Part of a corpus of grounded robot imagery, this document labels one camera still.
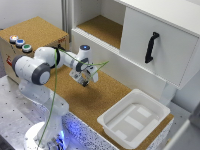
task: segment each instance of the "brown box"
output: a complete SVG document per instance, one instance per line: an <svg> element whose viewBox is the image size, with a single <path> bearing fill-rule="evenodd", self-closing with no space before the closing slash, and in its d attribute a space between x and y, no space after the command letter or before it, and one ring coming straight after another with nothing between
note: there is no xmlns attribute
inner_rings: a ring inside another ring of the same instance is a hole
<svg viewBox="0 0 200 150"><path fill-rule="evenodd" d="M23 53L22 49L18 49L16 45L10 44L9 38L12 35L17 35L19 39L25 40L26 44L32 46L33 51L29 54ZM69 35L40 17L35 17L1 30L0 51L7 75L19 83L19 78L16 77L12 69L14 57L17 55L33 57L37 48L58 46L58 44L65 49L69 49Z"/></svg>

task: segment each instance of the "white bin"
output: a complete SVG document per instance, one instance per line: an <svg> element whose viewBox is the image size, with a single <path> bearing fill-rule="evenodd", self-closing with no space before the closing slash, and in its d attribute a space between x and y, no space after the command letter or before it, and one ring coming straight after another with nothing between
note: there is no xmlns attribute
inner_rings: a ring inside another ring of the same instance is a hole
<svg viewBox="0 0 200 150"><path fill-rule="evenodd" d="M169 113L169 108L135 89L97 120L118 144L135 149Z"/></svg>

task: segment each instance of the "cabinet door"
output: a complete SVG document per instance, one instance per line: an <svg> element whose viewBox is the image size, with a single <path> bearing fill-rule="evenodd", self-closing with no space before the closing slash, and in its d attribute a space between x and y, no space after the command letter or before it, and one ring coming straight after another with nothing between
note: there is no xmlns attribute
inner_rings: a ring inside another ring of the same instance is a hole
<svg viewBox="0 0 200 150"><path fill-rule="evenodd" d="M146 64L145 56L153 32L159 37L154 40L153 60ZM178 28L127 8L120 54L179 86L197 40Z"/></svg>

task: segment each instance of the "black handle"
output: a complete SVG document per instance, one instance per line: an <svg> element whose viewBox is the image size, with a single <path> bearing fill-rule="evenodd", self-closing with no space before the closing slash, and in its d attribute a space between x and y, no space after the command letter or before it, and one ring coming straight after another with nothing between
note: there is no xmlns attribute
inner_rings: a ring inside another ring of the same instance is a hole
<svg viewBox="0 0 200 150"><path fill-rule="evenodd" d="M153 32L153 36L151 37L150 41L149 41L149 45L147 48L147 53L146 53L146 57L145 57L145 63L149 63L150 61L153 60L153 57L151 56L152 50L153 50L153 45L154 45L154 40L156 38L158 38L160 35L156 32Z"/></svg>

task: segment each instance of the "brown work surface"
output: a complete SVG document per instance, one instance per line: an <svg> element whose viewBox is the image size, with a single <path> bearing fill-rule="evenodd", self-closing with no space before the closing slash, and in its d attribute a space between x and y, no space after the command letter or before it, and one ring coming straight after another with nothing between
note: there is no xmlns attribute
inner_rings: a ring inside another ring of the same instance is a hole
<svg viewBox="0 0 200 150"><path fill-rule="evenodd" d="M104 133L102 126L97 122L97 118L131 92L131 89L101 71L98 72L99 81L97 83L90 82L87 87L83 87L69 76L70 71L71 69L65 66L58 70L57 94L66 99L72 113L120 150L123 149ZM54 83L55 72L52 70L51 78L46 86L54 90ZM146 149L172 119L173 115L167 116L137 150Z"/></svg>
<svg viewBox="0 0 200 150"><path fill-rule="evenodd" d="M66 32L40 17L32 18L0 31L0 37L7 42L9 42L9 38L12 35L17 35L19 39L24 39L26 44L31 44L33 51L41 47L41 45L45 46L64 36L68 36Z"/></svg>
<svg viewBox="0 0 200 150"><path fill-rule="evenodd" d="M120 49L123 26L103 16L97 16L78 28Z"/></svg>

